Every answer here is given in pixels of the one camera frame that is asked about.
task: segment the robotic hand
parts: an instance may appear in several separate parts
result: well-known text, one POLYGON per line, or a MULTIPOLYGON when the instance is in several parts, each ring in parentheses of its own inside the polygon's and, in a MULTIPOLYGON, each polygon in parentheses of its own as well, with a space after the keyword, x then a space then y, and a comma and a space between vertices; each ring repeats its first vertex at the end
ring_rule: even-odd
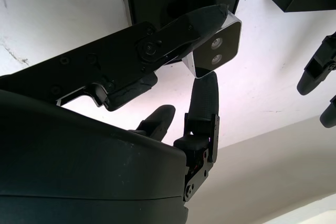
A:
MULTIPOLYGON (((322 45, 304 69, 298 84, 299 93, 302 95, 309 94, 335 69, 336 33, 326 36, 322 45)), ((321 115, 320 121, 327 128, 336 126, 336 97, 331 100, 331 104, 321 115)))
POLYGON ((159 67, 207 41, 226 17, 219 5, 160 31, 141 23, 0 78, 0 222, 186 223, 184 204, 217 157, 214 72, 195 79, 184 136, 174 146, 161 143, 175 112, 170 105, 135 131, 61 106, 88 95, 118 109, 150 90, 159 67))

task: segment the white wall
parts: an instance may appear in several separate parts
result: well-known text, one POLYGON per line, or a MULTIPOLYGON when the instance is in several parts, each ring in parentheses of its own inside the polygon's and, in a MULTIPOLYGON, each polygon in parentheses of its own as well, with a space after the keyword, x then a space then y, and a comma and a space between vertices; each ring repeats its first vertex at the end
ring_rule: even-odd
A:
MULTIPOLYGON (((336 30, 336 11, 285 14, 271 0, 240 0, 237 16, 243 21, 240 52, 217 71, 221 147, 321 114, 336 92, 334 73, 306 97, 296 91, 305 65, 336 30)), ((0 0, 0 75, 125 27, 122 0, 0 0)), ((171 144, 183 132, 193 77, 183 64, 157 75, 152 91, 117 112, 84 98, 67 108, 131 129, 158 106, 172 104, 177 114, 164 140, 171 144)))
POLYGON ((298 209, 336 194, 335 136, 312 118, 222 148, 188 223, 295 224, 335 209, 335 196, 298 209))

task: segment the white ceiling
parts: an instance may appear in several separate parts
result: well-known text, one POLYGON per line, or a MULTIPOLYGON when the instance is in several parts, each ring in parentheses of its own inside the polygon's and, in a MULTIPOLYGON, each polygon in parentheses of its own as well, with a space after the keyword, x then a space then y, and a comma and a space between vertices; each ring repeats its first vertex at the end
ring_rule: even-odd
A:
MULTIPOLYGON (((236 16, 243 21, 239 54, 217 70, 221 147, 316 116, 336 94, 334 74, 306 97, 296 91, 305 65, 336 30, 336 11, 283 13, 271 0, 240 0, 236 16)), ((0 75, 125 27, 122 0, 0 0, 0 75)), ((98 109, 89 98, 67 108, 134 129, 160 105, 172 104, 177 113, 164 140, 171 144, 183 132, 193 77, 183 64, 157 75, 152 91, 117 112, 98 109)))

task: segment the black mount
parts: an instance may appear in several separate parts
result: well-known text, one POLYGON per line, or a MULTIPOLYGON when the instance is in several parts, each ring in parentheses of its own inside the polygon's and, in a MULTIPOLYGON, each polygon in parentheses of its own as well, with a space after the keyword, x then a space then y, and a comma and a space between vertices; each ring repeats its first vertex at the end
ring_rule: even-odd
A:
POLYGON ((0 79, 0 89, 58 106, 88 95, 114 111, 156 83, 155 71, 220 30, 225 5, 185 14, 156 31, 141 23, 0 79))

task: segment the black bracket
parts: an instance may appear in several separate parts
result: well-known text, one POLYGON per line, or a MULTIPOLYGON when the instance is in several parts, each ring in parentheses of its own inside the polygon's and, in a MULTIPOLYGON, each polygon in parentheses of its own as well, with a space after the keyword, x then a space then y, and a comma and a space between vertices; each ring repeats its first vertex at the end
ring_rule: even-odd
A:
POLYGON ((217 160, 220 118, 212 115, 211 121, 188 120, 185 114, 184 136, 174 142, 174 147, 184 151, 188 171, 185 175, 184 201, 188 202, 208 177, 217 160), (197 130, 202 134, 192 134, 197 130))

